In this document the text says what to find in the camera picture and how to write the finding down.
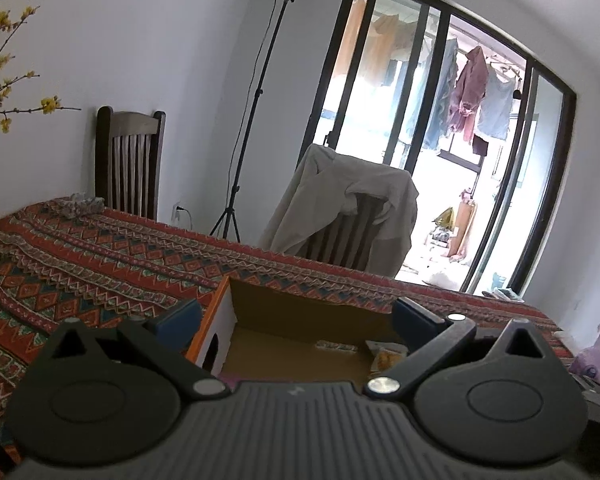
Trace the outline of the yellow chips packet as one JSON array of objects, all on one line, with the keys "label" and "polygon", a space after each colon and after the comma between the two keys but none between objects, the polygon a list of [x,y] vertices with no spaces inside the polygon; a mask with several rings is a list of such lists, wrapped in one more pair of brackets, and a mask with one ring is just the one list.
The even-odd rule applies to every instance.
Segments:
[{"label": "yellow chips packet", "polygon": [[373,356],[370,366],[372,375],[379,375],[408,356],[408,349],[404,344],[396,342],[366,340],[366,346]]}]

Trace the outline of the orange cardboard box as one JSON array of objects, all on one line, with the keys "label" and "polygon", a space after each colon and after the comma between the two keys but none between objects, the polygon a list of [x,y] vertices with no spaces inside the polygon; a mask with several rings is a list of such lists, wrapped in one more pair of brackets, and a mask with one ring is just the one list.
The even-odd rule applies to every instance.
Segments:
[{"label": "orange cardboard box", "polygon": [[403,344],[388,313],[223,278],[186,359],[232,387],[256,382],[350,382],[372,374],[367,345]]}]

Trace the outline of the patterned red tablecloth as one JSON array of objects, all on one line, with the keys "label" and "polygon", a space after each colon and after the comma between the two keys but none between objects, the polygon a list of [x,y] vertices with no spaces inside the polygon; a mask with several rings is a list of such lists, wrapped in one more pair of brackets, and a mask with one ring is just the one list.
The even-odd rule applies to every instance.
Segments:
[{"label": "patterned red tablecloth", "polygon": [[555,333],[525,304],[276,255],[110,209],[69,220],[52,203],[29,206],[0,220],[0,251],[0,439],[12,389],[65,318],[110,327],[131,314],[151,318],[181,299],[210,304],[223,278],[356,312],[385,312],[405,296],[437,314],[466,313],[483,328],[519,315],[546,338]]}]

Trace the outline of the chair draped with beige jacket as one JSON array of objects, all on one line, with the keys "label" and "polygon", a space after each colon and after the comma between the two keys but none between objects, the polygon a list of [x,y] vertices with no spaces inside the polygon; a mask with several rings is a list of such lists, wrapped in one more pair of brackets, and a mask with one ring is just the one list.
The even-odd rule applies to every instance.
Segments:
[{"label": "chair draped with beige jacket", "polygon": [[312,144],[306,150],[258,247],[296,256],[301,245],[338,214],[355,214],[358,196],[380,201],[373,216],[379,232],[370,243],[365,271],[395,278],[412,247],[418,191],[409,172],[339,154]]}]

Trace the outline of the dark wooden chair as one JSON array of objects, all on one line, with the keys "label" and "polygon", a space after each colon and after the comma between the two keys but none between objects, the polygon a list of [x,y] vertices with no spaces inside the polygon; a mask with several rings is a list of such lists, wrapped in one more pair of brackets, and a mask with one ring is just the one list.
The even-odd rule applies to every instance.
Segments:
[{"label": "dark wooden chair", "polygon": [[105,206],[155,220],[166,113],[101,107],[95,122],[95,195]]}]

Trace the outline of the hanging pink garment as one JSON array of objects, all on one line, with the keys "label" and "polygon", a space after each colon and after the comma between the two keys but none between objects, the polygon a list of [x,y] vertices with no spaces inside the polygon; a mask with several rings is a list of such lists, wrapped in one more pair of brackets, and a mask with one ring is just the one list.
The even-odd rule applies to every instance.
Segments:
[{"label": "hanging pink garment", "polygon": [[464,141],[471,142],[478,108],[486,95],[489,67],[480,46],[471,49],[466,58],[451,94],[449,127],[460,132]]}]

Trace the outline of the black sliding door frame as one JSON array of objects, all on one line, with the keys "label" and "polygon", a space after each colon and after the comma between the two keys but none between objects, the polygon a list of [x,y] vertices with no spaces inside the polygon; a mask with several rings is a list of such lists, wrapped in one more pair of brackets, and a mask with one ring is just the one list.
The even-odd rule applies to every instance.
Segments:
[{"label": "black sliding door frame", "polygon": [[[466,54],[489,79],[474,137],[449,127]],[[528,49],[444,0],[342,0],[305,144],[409,172],[419,192],[402,280],[513,298],[532,274],[577,97]]]}]

